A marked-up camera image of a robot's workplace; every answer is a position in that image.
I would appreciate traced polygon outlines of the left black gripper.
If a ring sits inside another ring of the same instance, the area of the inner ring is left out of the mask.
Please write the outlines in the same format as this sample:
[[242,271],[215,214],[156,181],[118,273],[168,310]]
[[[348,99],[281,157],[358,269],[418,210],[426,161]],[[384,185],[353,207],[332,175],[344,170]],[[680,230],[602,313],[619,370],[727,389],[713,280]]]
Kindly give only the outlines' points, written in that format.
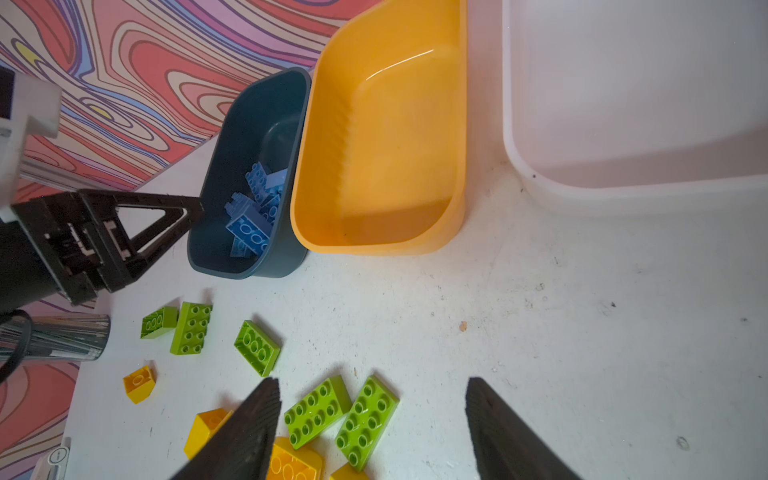
[[[1,223],[1,312],[54,293],[73,305],[135,282],[204,216],[199,198],[80,190],[78,197],[40,197],[11,207]],[[121,210],[161,216],[135,234]]]

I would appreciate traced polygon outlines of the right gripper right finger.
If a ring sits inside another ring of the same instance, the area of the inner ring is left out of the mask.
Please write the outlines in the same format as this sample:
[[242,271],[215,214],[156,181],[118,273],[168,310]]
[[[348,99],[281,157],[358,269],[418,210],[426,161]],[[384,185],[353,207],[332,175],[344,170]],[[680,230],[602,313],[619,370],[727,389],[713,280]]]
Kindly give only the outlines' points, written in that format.
[[469,379],[465,399],[480,478],[580,479],[484,379]]

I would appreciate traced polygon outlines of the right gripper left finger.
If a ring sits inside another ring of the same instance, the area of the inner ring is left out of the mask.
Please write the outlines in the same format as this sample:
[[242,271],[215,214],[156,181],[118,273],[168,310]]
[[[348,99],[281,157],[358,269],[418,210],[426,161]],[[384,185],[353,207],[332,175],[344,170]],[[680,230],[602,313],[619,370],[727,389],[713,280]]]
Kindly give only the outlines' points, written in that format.
[[279,381],[267,377],[173,480],[264,480],[280,410]]

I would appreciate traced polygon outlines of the blue lego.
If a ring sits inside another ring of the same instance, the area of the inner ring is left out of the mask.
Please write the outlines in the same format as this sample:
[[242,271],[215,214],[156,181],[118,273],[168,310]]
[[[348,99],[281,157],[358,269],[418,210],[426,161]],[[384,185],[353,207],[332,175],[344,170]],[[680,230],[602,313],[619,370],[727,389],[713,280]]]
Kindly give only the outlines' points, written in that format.
[[256,208],[238,213],[227,224],[227,230],[255,255],[261,256],[269,244],[273,225]]
[[265,169],[260,162],[254,163],[251,169],[245,174],[245,179],[252,197],[257,203],[262,203],[269,195],[264,188],[266,176],[268,174],[269,170]]
[[282,195],[287,178],[287,169],[275,171],[266,176],[265,191],[269,195]]
[[230,201],[225,204],[225,211],[230,219],[234,219],[253,205],[255,205],[255,201],[250,196],[234,192]]

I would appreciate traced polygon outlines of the blue lego bottom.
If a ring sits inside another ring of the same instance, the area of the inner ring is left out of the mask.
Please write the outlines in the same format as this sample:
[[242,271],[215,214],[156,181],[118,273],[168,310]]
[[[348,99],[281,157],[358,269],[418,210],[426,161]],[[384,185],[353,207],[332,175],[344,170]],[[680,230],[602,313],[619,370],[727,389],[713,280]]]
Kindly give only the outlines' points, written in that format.
[[225,204],[225,211],[230,219],[234,219],[253,205],[255,205],[255,201],[250,196],[234,192],[230,201]]

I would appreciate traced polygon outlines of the yellow lego top cluster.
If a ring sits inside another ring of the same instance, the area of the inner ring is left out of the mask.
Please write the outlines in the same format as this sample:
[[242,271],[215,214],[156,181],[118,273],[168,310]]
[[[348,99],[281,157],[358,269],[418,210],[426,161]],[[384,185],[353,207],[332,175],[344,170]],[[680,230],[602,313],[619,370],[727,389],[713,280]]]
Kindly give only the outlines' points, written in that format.
[[197,414],[183,449],[186,457],[189,460],[192,460],[194,456],[226,423],[232,414],[232,410],[227,410],[224,408]]

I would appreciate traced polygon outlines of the yellow lego long centre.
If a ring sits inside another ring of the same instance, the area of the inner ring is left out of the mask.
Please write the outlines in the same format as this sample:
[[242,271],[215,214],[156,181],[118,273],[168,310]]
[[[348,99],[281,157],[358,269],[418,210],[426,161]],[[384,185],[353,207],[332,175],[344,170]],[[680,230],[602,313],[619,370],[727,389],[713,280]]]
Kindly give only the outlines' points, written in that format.
[[308,446],[294,449],[287,437],[277,437],[267,471],[267,480],[317,480],[323,457]]

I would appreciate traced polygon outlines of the green lego pair left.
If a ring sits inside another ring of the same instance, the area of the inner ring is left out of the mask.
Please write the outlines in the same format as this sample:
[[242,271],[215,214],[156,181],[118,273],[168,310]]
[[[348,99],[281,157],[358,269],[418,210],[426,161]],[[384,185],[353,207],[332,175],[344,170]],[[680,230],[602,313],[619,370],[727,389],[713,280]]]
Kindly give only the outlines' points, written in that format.
[[289,443],[298,450],[330,428],[352,405],[340,375],[327,378],[283,414]]

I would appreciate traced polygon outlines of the green lego pair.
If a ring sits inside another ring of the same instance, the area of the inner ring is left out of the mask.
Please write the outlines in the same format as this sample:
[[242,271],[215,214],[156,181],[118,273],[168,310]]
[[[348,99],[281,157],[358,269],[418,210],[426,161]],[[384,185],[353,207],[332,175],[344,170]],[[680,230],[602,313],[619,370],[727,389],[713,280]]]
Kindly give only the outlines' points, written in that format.
[[298,450],[330,428],[352,405],[340,375],[327,378],[283,414],[289,443]]
[[356,472],[362,472],[400,399],[375,375],[369,376],[335,438],[336,447]]

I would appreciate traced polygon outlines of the metal cup of pens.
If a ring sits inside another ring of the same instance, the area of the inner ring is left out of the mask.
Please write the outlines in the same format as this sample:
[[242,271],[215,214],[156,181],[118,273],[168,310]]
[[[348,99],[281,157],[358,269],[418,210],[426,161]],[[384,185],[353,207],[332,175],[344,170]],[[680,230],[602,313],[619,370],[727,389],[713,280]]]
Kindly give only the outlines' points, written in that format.
[[26,346],[25,361],[92,361],[104,352],[111,331],[107,315],[6,315],[1,318],[1,361]]

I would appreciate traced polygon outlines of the yellow lego small centre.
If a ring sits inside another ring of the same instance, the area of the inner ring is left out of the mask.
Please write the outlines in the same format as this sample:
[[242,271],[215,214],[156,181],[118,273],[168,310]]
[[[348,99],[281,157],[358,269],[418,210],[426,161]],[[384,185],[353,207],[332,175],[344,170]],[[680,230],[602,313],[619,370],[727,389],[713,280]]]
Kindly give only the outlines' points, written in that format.
[[347,463],[334,471],[329,480],[369,480],[369,477],[364,471],[358,472]]

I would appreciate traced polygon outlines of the yellow lego small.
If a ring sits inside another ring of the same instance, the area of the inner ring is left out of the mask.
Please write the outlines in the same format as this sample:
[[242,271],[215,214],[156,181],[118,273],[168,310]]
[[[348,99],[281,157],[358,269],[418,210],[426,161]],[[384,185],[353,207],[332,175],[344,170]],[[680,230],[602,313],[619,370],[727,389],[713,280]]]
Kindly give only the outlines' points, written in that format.
[[358,472],[347,463],[334,471],[329,480],[369,480],[369,477],[364,471]]
[[152,369],[145,365],[125,376],[123,378],[123,385],[126,396],[134,404],[139,404],[151,395],[156,385],[156,380]]

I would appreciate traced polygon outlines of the yellow lego small left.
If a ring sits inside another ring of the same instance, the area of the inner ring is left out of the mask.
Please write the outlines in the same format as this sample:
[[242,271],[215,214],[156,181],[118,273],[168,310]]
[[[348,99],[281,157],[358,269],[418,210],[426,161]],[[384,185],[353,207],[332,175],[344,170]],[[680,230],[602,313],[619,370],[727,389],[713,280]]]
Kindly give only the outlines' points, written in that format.
[[123,385],[126,396],[134,404],[139,404],[151,395],[156,385],[156,380],[152,369],[145,365],[125,376],[123,378]]

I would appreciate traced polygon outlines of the green lego pair right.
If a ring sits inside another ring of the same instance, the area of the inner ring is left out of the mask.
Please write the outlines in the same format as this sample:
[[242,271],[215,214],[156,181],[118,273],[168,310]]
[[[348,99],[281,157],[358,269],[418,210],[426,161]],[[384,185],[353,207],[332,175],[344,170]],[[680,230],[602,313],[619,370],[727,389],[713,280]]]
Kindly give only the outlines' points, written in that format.
[[336,447],[356,472],[362,472],[400,399],[375,375],[369,376],[335,438]]

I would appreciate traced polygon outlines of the dark teal plastic bin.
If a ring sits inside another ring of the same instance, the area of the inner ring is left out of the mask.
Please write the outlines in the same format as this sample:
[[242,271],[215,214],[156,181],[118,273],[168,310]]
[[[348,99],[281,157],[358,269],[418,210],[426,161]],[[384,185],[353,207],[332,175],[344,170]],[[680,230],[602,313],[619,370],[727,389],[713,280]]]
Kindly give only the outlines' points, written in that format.
[[188,240],[200,273],[241,280],[282,278],[304,260],[290,201],[311,77],[291,68],[246,87],[232,103],[213,150]]

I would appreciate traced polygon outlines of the yellow plastic bin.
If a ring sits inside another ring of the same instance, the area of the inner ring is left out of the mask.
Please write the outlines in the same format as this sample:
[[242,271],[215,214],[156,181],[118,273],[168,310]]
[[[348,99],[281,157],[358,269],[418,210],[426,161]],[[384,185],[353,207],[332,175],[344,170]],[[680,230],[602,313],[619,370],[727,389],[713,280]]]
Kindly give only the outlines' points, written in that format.
[[378,3],[314,71],[290,215],[309,250],[420,255],[465,215],[468,8]]

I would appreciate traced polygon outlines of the white plastic bin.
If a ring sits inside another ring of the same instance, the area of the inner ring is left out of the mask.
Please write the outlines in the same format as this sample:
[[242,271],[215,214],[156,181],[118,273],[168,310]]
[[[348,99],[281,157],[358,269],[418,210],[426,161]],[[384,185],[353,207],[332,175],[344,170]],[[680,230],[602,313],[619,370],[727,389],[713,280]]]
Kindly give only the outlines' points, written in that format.
[[763,1],[506,1],[503,137],[566,215],[767,202]]

